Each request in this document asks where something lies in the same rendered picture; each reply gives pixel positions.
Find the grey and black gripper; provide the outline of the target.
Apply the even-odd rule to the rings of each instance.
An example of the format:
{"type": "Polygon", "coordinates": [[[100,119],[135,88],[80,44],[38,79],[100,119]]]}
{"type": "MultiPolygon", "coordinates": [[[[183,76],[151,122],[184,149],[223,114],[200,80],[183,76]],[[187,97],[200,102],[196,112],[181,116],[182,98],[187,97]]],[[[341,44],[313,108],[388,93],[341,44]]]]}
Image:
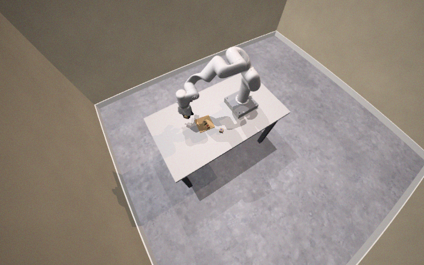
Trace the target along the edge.
{"type": "Polygon", "coordinates": [[[188,119],[190,118],[191,115],[194,115],[194,113],[192,112],[192,108],[191,108],[190,104],[187,108],[184,108],[184,109],[180,108],[179,105],[178,105],[178,113],[183,115],[183,118],[185,118],[184,117],[185,115],[188,116],[188,119]]]}

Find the tan flat square mat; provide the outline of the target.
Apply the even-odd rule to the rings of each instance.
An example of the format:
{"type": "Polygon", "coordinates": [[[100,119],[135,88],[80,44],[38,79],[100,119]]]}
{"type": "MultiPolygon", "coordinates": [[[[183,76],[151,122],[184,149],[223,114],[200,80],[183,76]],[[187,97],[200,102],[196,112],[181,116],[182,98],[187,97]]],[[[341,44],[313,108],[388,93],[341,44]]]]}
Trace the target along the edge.
{"type": "Polygon", "coordinates": [[[196,123],[196,125],[197,125],[200,133],[202,133],[202,132],[204,132],[206,130],[210,130],[210,129],[212,129],[212,128],[215,127],[209,115],[204,116],[204,117],[201,117],[199,119],[196,119],[195,120],[195,123],[196,123]],[[210,126],[209,129],[207,129],[205,127],[205,125],[202,123],[204,120],[206,120],[207,124],[209,124],[209,126],[210,126]]]}

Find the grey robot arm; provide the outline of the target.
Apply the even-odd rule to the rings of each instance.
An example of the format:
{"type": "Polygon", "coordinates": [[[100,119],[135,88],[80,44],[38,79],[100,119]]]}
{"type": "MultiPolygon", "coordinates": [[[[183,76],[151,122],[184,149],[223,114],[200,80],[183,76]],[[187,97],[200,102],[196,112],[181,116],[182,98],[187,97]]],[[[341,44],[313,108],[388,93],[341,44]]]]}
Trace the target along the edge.
{"type": "Polygon", "coordinates": [[[240,105],[248,103],[249,98],[252,97],[252,95],[249,95],[250,91],[255,92],[261,86],[260,76],[251,65],[250,59],[243,49],[239,47],[229,48],[226,51],[226,59],[230,65],[220,56],[213,57],[201,73],[192,75],[186,81],[185,90],[180,89],[176,92],[177,103],[180,108],[187,108],[190,102],[199,98],[199,93],[195,87],[198,80],[203,79],[206,82],[211,82],[216,75],[219,78],[227,78],[238,73],[241,73],[242,77],[239,93],[235,100],[240,105]]]}

